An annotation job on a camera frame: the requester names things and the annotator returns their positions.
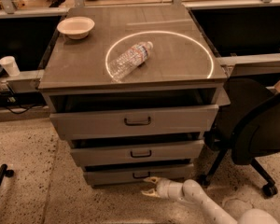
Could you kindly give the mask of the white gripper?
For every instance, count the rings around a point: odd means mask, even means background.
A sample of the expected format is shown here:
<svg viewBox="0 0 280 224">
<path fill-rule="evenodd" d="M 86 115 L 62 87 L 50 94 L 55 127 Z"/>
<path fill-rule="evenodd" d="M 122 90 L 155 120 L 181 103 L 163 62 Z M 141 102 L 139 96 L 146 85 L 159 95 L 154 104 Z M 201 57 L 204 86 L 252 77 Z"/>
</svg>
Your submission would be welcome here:
<svg viewBox="0 0 280 224">
<path fill-rule="evenodd" d="M 143 179 L 144 182 L 156 185 L 155 189 L 142 190 L 141 193 L 148 197 L 160 197 L 163 199 L 179 200 L 183 197 L 183 184 L 167 178 L 150 176 Z"/>
</svg>

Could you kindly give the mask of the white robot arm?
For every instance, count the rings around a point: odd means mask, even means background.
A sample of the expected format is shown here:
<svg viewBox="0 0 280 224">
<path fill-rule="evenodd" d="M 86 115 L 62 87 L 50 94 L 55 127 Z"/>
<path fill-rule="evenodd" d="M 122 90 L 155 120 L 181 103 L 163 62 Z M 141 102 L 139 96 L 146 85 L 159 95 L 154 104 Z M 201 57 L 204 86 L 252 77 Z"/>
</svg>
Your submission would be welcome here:
<svg viewBox="0 0 280 224">
<path fill-rule="evenodd" d="M 238 219 L 233 218 L 192 179 L 181 183 L 164 177 L 151 176 L 146 177 L 144 181 L 155 185 L 154 189 L 143 190 L 144 195 L 169 199 L 184 205 L 197 204 L 209 218 L 209 224 L 279 224 L 273 216 L 260 209 L 250 209 Z"/>
</svg>

